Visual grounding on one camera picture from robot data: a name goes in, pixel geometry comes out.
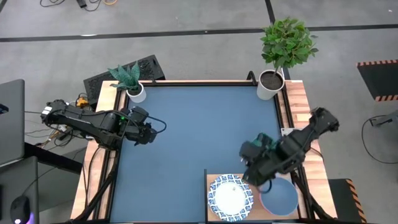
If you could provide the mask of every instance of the green leafy plant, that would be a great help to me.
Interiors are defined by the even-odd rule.
[[[138,62],[136,62],[131,69],[130,66],[127,66],[127,70],[125,70],[122,66],[118,65],[117,69],[108,68],[108,70],[111,75],[119,81],[118,84],[111,84],[112,87],[121,90],[138,90],[138,79],[140,75]]]
[[[266,63],[273,63],[275,72],[280,67],[292,68],[296,64],[306,62],[308,57],[315,56],[318,49],[313,48],[315,43],[310,31],[304,27],[304,22],[286,18],[275,21],[273,25],[264,28],[265,36],[261,38],[262,57]]]

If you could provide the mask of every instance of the gray floor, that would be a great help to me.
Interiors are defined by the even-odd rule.
[[[275,16],[297,17],[308,26],[352,26],[398,23],[395,0],[278,0]],[[269,25],[262,0],[134,0],[96,12],[80,10],[75,1],[50,8],[39,0],[8,0],[0,13],[0,37],[115,34],[168,30],[224,29]],[[312,108],[324,106],[340,120],[337,133],[322,136],[320,144],[329,178],[354,181],[369,222],[395,223],[398,219],[397,165],[380,164],[365,152],[361,125],[368,117],[396,110],[398,102],[376,103],[368,92],[356,62],[398,58],[398,29],[314,32],[319,53],[308,63],[290,69],[292,79],[303,80]],[[237,79],[249,70],[258,75],[271,68],[260,56],[260,34],[226,34],[132,39],[64,40],[0,43],[0,83],[23,78],[26,110],[40,111],[47,101],[75,100],[85,91],[82,80],[139,58],[155,54],[168,79]],[[35,114],[27,114],[26,131],[43,129]],[[35,133],[41,136],[47,132]],[[398,161],[394,138],[397,127],[366,126],[369,150],[385,161]],[[26,138],[31,143],[45,138]],[[59,154],[86,145],[74,140]],[[77,160],[82,161],[83,153]],[[48,167],[42,166],[41,172]],[[62,179],[60,186],[53,183]],[[40,179],[41,223],[68,219],[78,176],[51,171]]]

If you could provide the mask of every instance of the computer mouse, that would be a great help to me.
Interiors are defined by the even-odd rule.
[[[21,195],[11,203],[10,217],[15,224],[26,224],[30,217],[29,198]]]

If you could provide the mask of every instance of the blue tabletop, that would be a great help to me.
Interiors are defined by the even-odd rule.
[[[279,138],[274,100],[260,100],[254,86],[145,89],[145,101],[129,108],[143,107],[167,129],[147,145],[123,142],[111,222],[203,222],[203,170],[243,173],[244,141],[260,132]]]

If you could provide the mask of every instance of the white flower pot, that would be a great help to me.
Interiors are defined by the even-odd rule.
[[[261,76],[265,73],[268,72],[272,72],[274,73],[275,70],[265,70],[263,72],[261,72],[260,77],[259,77],[259,84],[257,86],[257,96],[262,99],[262,100],[269,100],[271,99],[279,90],[281,90],[284,85],[285,85],[285,77],[280,74],[278,71],[276,72],[276,75],[280,76],[280,78],[282,79],[282,86],[277,89],[277,90],[269,90],[267,89],[264,85],[262,85],[261,83]]]
[[[147,97],[144,86],[141,83],[138,84],[141,86],[141,92],[138,95],[130,95],[129,91],[126,91],[127,95],[130,97],[130,100],[135,103],[141,103]]]

